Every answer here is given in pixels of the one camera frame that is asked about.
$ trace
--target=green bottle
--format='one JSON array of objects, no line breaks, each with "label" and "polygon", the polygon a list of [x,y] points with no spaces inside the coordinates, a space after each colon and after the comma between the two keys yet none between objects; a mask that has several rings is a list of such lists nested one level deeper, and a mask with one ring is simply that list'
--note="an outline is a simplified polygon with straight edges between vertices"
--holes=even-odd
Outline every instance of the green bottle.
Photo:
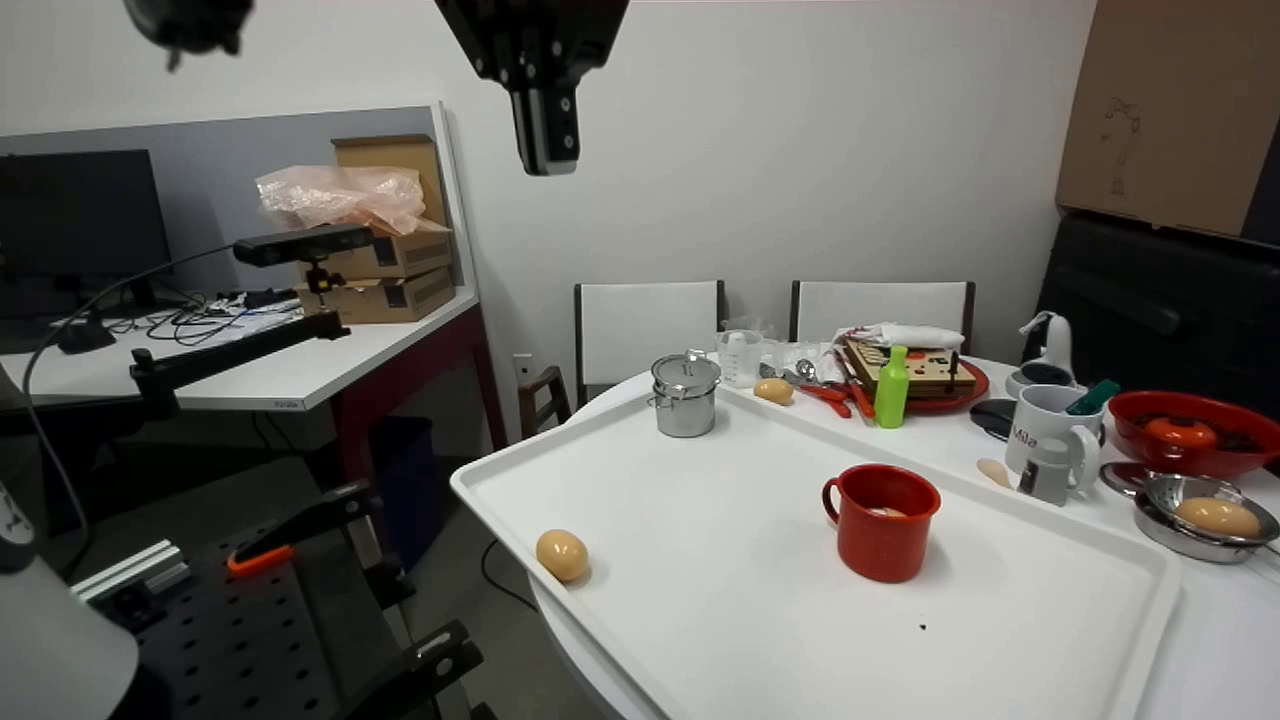
[{"label": "green bottle", "polygon": [[889,354],[889,365],[878,367],[878,385],[876,385],[876,425],[878,429],[903,429],[903,422],[906,422],[906,387],[912,387],[906,347],[897,346]]}]

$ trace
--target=white wall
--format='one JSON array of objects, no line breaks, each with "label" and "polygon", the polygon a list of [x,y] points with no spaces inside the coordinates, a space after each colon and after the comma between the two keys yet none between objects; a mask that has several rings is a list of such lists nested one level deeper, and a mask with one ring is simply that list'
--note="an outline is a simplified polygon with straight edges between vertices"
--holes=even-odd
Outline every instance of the white wall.
[{"label": "white wall", "polygon": [[0,133],[443,99],[487,327],[573,367],[575,282],[725,277],[786,315],[792,277],[972,277],[974,347],[1013,357],[1093,0],[630,0],[578,90],[566,179],[515,164],[436,0],[263,0],[243,59],[162,55],[118,0],[3,0]]}]

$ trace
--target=white table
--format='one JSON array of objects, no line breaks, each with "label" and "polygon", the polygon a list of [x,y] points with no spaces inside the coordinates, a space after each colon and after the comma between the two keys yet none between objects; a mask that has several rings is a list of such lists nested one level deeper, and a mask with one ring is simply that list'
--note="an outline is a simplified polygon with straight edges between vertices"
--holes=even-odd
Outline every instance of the white table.
[{"label": "white table", "polygon": [[[240,322],[236,331],[223,331],[219,341],[236,341],[273,323],[279,323],[279,315]],[[83,357],[47,347],[31,376],[36,406],[134,397],[128,376],[130,347],[149,347],[156,361],[189,354],[171,341],[149,341],[142,331],[124,331],[115,346]],[[509,437],[493,379],[485,315],[477,291],[469,289],[415,323],[353,323],[353,331],[340,341],[305,341],[219,376],[182,385],[175,387],[175,402],[182,411],[311,411],[332,406],[344,475],[367,482],[367,429],[450,365],[470,365],[493,444],[504,449]],[[12,385],[20,385],[27,357],[0,357],[0,367],[12,376]]]},{"label": "white table", "polygon": [[[1009,365],[981,365],[990,376],[995,397],[1002,397]],[[650,393],[648,376],[614,385],[601,402],[590,402],[578,416],[614,408],[630,397]],[[835,422],[833,408],[794,397],[794,416],[822,429],[849,429],[849,437],[876,444],[882,452],[912,457],[938,474],[972,475],[981,457],[1002,460],[1002,444],[985,437],[969,416],[912,416],[906,429],[869,429],[862,422]],[[1249,496],[1265,509],[1280,514],[1280,482],[1256,474],[1244,482]],[[1111,490],[1099,490],[1095,499],[1072,499],[1063,514],[1084,516],[1093,523],[1122,530],[1138,536],[1133,523],[1133,503]],[[641,720],[662,717],[626,672],[533,580],[533,595],[563,649],[566,663],[582,677],[582,685],[603,699],[603,707]],[[1181,608],[1169,623],[1164,652],[1152,667],[1143,720],[1272,720],[1280,717],[1280,561],[1256,551],[1249,566],[1199,566],[1182,561],[1182,591]]]}]

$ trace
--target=computer monitor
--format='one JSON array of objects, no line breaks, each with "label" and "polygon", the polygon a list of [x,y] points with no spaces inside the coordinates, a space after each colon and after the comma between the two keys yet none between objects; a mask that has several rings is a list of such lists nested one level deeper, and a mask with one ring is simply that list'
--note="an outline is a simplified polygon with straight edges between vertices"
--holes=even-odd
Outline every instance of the computer monitor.
[{"label": "computer monitor", "polygon": [[169,261],[150,155],[0,155],[0,322],[57,322]]}]

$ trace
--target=red mug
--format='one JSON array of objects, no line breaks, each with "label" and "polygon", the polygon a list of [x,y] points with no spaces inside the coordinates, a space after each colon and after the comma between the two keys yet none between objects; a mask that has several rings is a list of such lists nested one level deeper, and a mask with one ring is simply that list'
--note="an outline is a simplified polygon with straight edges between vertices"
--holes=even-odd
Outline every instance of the red mug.
[{"label": "red mug", "polygon": [[928,520],[938,503],[923,475],[893,466],[854,466],[822,486],[822,509],[840,523],[840,561],[878,586],[903,586],[919,574]]}]

